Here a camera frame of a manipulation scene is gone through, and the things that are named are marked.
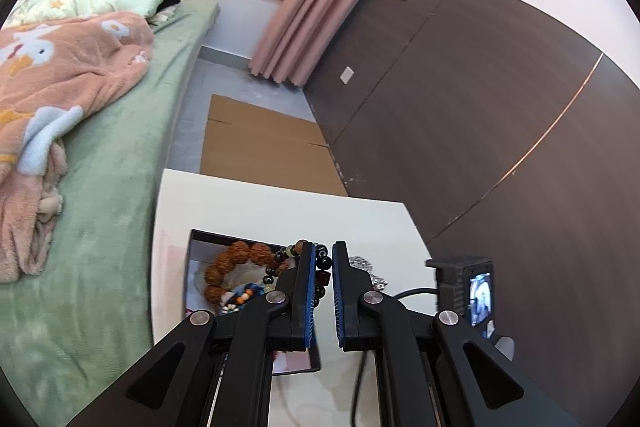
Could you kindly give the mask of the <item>flattened brown cardboard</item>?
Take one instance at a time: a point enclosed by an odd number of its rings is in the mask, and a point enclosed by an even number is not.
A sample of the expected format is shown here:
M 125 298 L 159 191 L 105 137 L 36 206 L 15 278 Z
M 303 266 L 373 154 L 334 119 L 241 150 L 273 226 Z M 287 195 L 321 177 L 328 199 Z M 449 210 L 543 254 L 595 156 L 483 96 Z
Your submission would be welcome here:
M 347 194 L 318 124 L 220 95 L 210 99 L 200 173 Z

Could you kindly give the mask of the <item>black jewelry box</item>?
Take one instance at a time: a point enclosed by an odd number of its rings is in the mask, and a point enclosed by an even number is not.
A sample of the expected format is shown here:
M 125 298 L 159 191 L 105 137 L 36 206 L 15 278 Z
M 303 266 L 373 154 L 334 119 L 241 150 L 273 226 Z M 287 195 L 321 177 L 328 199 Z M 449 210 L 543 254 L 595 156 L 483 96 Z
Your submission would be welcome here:
M 183 283 L 184 314 L 208 310 L 215 317 L 241 311 L 250 300 L 276 289 L 278 278 L 298 257 L 296 244 L 282 246 L 192 230 L 186 247 Z M 326 246 L 316 248 L 316 293 L 314 306 L 330 281 Z M 273 373 L 293 375 L 321 369 L 320 352 L 312 333 L 311 346 L 303 352 L 277 352 Z

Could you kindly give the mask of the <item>green bed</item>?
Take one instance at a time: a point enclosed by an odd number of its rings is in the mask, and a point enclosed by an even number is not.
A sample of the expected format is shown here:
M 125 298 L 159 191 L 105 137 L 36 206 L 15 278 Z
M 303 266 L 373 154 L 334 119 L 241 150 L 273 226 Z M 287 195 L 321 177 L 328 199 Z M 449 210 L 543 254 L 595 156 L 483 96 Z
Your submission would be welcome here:
M 1 367 L 41 426 L 63 426 L 151 348 L 158 184 L 217 0 L 180 0 L 136 87 L 65 135 L 64 206 L 43 272 L 1 288 Z

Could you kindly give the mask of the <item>pink duck blanket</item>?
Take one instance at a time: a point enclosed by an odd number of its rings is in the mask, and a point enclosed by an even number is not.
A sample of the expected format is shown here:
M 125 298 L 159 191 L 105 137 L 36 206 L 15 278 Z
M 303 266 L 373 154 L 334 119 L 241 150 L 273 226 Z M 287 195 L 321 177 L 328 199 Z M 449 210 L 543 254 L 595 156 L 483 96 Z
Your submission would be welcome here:
M 42 272 L 63 206 L 63 136 L 142 79 L 153 42 L 131 12 L 2 30 L 2 283 Z

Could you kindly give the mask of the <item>white wall socket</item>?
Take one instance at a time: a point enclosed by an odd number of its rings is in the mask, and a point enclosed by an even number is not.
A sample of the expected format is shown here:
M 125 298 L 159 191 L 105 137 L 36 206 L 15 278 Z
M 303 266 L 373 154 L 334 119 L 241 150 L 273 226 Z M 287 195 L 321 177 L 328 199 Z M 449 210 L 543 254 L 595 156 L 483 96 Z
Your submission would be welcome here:
M 349 83 L 349 80 L 352 79 L 353 75 L 354 75 L 354 71 L 349 66 L 346 66 L 340 75 L 341 83 L 343 84 Z

